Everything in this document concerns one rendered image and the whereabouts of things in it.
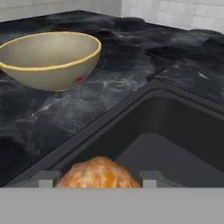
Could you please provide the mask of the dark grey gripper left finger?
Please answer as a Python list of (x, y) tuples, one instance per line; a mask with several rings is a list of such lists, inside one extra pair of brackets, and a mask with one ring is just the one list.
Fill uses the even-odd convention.
[(53, 188), (60, 177), (60, 171), (40, 171), (29, 180), (15, 184), (15, 187)]

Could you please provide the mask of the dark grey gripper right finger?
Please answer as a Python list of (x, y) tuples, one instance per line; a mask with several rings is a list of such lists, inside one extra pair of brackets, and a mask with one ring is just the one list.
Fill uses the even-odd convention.
[(167, 179), (160, 171), (140, 171), (139, 178), (143, 188), (181, 187), (181, 184)]

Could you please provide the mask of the orange tangerine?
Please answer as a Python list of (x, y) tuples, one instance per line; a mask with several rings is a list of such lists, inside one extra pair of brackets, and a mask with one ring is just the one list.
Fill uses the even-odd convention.
[(139, 188), (140, 185), (123, 166), (108, 157), (94, 157), (74, 164), (57, 183), (72, 188)]

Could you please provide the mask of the dark grey sink basin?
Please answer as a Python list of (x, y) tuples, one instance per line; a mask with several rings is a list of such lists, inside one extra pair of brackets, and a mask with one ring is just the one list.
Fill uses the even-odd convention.
[(23, 171), (60, 171), (109, 157), (139, 179), (159, 171), (181, 187), (224, 187), (224, 105), (154, 80)]

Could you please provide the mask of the beige bowl with yellow rim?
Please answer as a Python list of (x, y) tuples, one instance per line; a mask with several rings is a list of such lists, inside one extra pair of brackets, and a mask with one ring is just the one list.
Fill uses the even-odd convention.
[(0, 45), (0, 69), (29, 88), (60, 92), (83, 82), (101, 51), (101, 41), (86, 33), (42, 32)]

